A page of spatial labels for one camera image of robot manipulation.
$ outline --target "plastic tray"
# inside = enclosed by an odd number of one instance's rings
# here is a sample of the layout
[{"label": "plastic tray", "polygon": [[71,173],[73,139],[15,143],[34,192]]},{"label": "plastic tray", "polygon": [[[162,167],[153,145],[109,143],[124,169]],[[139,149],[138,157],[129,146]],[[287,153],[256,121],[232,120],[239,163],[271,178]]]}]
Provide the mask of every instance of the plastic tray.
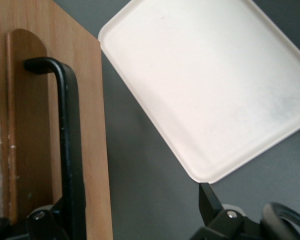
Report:
[{"label": "plastic tray", "polygon": [[300,129],[300,51],[252,1],[132,0],[98,39],[197,182]]}]

